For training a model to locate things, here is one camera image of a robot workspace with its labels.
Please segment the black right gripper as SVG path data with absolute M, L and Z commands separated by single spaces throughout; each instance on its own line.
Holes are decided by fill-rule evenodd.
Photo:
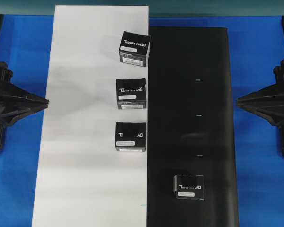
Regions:
M 284 116 L 280 117 L 274 113 L 258 110 L 248 105 L 282 105 L 284 103 L 284 59 L 280 66 L 273 69 L 276 83 L 261 90 L 251 92 L 236 100 L 236 106 L 251 114 L 267 120 L 272 126 L 281 128 L 284 126 Z

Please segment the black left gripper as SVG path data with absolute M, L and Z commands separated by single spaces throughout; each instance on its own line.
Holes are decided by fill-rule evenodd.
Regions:
M 5 62 L 0 62 L 0 130 L 7 125 L 14 125 L 17 121 L 48 108 L 49 100 L 11 84 L 13 71 L 8 69 Z M 44 105 L 16 110 L 14 113 L 14 99 L 42 103 Z

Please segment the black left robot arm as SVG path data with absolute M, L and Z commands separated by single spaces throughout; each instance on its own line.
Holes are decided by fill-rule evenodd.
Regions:
M 29 93 L 11 83 L 13 71 L 5 62 L 0 62 L 0 149 L 3 148 L 4 133 L 8 126 L 46 109 L 49 100 Z

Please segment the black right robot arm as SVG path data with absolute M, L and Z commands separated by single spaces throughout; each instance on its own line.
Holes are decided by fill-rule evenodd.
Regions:
M 236 100 L 236 106 L 279 128 L 284 156 L 284 59 L 273 69 L 276 83 Z

